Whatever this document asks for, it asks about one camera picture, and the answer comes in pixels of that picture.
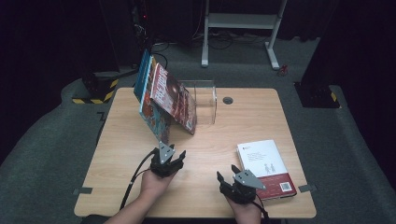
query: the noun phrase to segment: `black wire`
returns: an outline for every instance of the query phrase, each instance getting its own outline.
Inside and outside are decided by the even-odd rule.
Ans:
[[[266,41],[266,40],[268,39],[268,36],[267,36],[267,37],[265,37],[265,38],[262,39],[262,40],[258,40],[259,37],[260,37],[260,36],[257,35],[257,36],[255,36],[252,40],[247,40],[247,41],[244,41],[244,40],[234,40],[233,42],[234,42],[234,43],[237,43],[237,44],[257,44],[257,43],[264,42],[264,41]]]
[[[146,171],[149,171],[149,170],[151,170],[151,169],[150,169],[150,168],[148,168],[148,169],[146,169],[146,170],[144,170],[144,171],[140,172],[139,174],[137,174],[137,176],[136,176],[136,177],[140,176],[141,174],[143,174],[143,173],[145,173]]]
[[[255,202],[251,202],[254,205],[256,205],[256,207],[258,207],[260,209],[260,211],[262,211],[262,214],[264,215],[264,223],[265,224],[269,224],[270,223],[270,218],[268,217],[268,212],[265,211],[264,209],[264,205],[262,203],[262,200],[260,200],[260,203],[262,204],[262,206],[260,206],[259,204],[255,203]]]
[[[154,150],[155,150],[155,148],[154,148],[153,150],[150,151],[150,153],[146,156],[146,158],[143,159],[143,160],[140,162],[139,166],[137,167],[136,171],[134,172],[134,175],[133,175],[132,178],[131,178],[131,182],[129,182],[128,188],[127,188],[127,190],[125,191],[125,195],[124,195],[124,197],[123,197],[123,199],[122,199],[122,203],[121,203],[121,206],[120,206],[120,210],[125,206],[126,200],[128,199],[129,193],[131,192],[132,186],[134,185],[134,182],[136,181],[136,178],[137,178],[141,173],[145,172],[145,171],[143,171],[143,172],[140,172],[140,173],[138,174],[140,168],[142,167],[143,163],[145,163],[145,161],[146,161],[151,155],[154,154]]]
[[[204,43],[204,36],[195,37],[191,42],[191,48],[201,48]]]
[[[230,34],[228,34],[228,35],[226,35],[226,36],[224,36],[224,35],[218,35],[218,36],[216,36],[215,38],[214,38],[215,40],[217,40],[217,41],[221,41],[221,42],[230,42],[227,46],[225,46],[225,47],[222,47],[222,48],[218,48],[218,47],[214,47],[213,46],[213,44],[211,45],[211,44],[207,44],[210,48],[212,48],[212,49],[227,49],[227,48],[229,48],[232,44],[233,44],[233,37],[230,35]]]
[[[169,46],[170,46],[169,42],[165,42],[164,44],[166,44],[166,47],[164,49],[158,49],[158,50],[155,50],[155,51],[152,50],[151,53],[158,53],[158,52],[161,52],[161,51],[164,51],[164,50],[168,49]]]
[[[168,60],[166,59],[166,57],[163,54],[160,54],[160,53],[152,53],[152,54],[160,55],[161,57],[163,57],[165,59],[165,65],[163,66],[163,68],[166,69],[166,67],[168,66]]]

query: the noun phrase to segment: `book cover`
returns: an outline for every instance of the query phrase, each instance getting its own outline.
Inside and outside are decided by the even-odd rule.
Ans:
[[[242,167],[250,170],[266,187],[266,190],[257,189],[262,200],[297,194],[274,140],[238,144],[237,152]]]
[[[196,104],[184,85],[157,63],[152,83],[151,99],[167,111],[189,133],[195,133]]]
[[[149,51],[145,49],[143,52],[143,57],[140,62],[139,72],[137,74],[136,83],[134,84],[134,95],[136,96],[137,100],[141,102],[143,96],[143,89],[146,85],[146,77],[149,74],[149,62],[150,62],[150,55]]]
[[[148,59],[148,69],[146,71],[147,74],[142,90],[139,114],[150,127],[157,139],[164,142],[165,144],[168,144],[172,117],[160,106],[155,104],[155,102],[153,102],[150,98],[151,85],[156,64],[155,58],[150,56]]]

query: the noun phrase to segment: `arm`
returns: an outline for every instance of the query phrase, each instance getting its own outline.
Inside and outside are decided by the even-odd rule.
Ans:
[[[262,211],[253,203],[239,204],[225,197],[233,209],[235,220],[238,224],[260,224],[262,221]],[[259,198],[256,197],[256,203],[260,204]]]
[[[165,193],[175,174],[160,178],[150,170],[143,173],[139,196],[109,219],[106,224],[142,223],[151,206]]]

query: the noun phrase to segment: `white shelf frame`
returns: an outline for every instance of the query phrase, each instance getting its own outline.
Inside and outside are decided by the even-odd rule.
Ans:
[[[227,13],[209,13],[209,0],[206,0],[205,8],[205,32],[204,44],[202,49],[202,67],[209,66],[209,46],[208,46],[208,32],[209,27],[222,28],[243,28],[243,29],[263,29],[273,30],[269,42],[265,42],[264,47],[267,51],[271,66],[274,70],[279,69],[274,53],[274,43],[276,40],[277,31],[282,22],[283,12],[285,10],[288,0],[281,0],[281,5],[276,15],[256,15],[256,14],[227,14]]]

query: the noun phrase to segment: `dark wall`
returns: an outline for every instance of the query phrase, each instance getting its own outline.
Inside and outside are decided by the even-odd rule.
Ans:
[[[126,0],[0,1],[0,163],[62,102],[67,84],[139,63],[126,6]]]
[[[338,0],[289,0],[276,37],[290,40],[299,36],[303,41],[321,37],[337,2]],[[210,12],[277,14],[280,4],[281,0],[211,0]],[[238,31],[243,33],[246,30],[240,29]],[[272,33],[271,30],[249,31],[257,35],[270,35]]]
[[[395,11],[390,0],[340,1],[302,80],[342,88],[361,135],[394,188]]]

